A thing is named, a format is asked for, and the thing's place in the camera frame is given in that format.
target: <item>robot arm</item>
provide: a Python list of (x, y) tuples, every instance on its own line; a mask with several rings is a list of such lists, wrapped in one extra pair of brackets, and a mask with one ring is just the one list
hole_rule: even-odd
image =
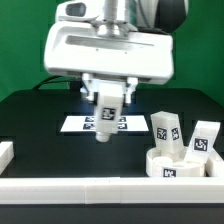
[(172, 37), (138, 32), (134, 0), (73, 0), (57, 8), (44, 60), (51, 74), (83, 74), (87, 99), (97, 102), (96, 138), (106, 142), (139, 82), (171, 78)]

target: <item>white cube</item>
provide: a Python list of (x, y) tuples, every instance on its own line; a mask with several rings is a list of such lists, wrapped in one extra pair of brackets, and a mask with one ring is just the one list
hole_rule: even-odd
[(184, 160), (206, 163), (219, 128), (219, 122), (198, 121)]
[(156, 148), (169, 153), (183, 150), (183, 139), (177, 114), (158, 112), (151, 115)]

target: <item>paper sheet with markers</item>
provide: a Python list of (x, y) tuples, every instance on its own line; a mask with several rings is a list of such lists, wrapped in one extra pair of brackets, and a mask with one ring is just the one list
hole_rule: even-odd
[[(149, 131), (144, 116), (121, 116), (118, 131)], [(67, 116), (61, 132), (95, 131), (94, 116)]]

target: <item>black table surface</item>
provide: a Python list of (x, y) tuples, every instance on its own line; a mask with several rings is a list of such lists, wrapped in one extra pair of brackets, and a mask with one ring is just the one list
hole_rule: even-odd
[[(68, 115), (93, 115), (93, 109), (80, 93), (68, 90), (11, 94), (0, 103), (0, 141), (14, 142), (15, 158), (1, 178), (147, 177), (146, 152), (155, 147), (150, 115), (159, 111), (179, 115), (186, 146), (198, 120), (221, 122), (214, 148), (223, 156), (224, 108), (199, 90), (137, 90), (122, 115), (144, 115), (148, 132), (119, 132), (107, 143), (97, 142), (92, 132), (60, 132)], [(188, 223), (196, 218), (199, 223), (220, 223), (223, 208), (222, 204), (1, 205), (0, 223), (17, 223), (19, 218), (19, 223)]]

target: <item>black and white pattern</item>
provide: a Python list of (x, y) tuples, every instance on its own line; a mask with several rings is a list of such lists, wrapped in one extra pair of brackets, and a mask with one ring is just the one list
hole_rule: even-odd
[(194, 150), (195, 151), (207, 152), (208, 151), (208, 140), (207, 139), (201, 139), (201, 138), (195, 138)]
[(91, 123), (86, 123), (83, 125), (83, 130), (95, 130), (95, 125)]
[(128, 125), (126, 123), (119, 123), (118, 124), (118, 129), (119, 130), (127, 130), (128, 129)]
[(102, 120), (113, 121), (115, 119), (116, 110), (114, 108), (103, 108)]
[(177, 140), (180, 138), (178, 128), (171, 129), (173, 140)]
[(167, 130), (164, 128), (157, 128), (157, 138), (167, 140)]
[(119, 122), (127, 122), (126, 117), (120, 117)]
[(172, 169), (163, 169), (163, 177), (176, 177), (177, 176), (177, 171), (172, 170)]
[(85, 118), (85, 122), (94, 122), (95, 121), (95, 117), (86, 117)]

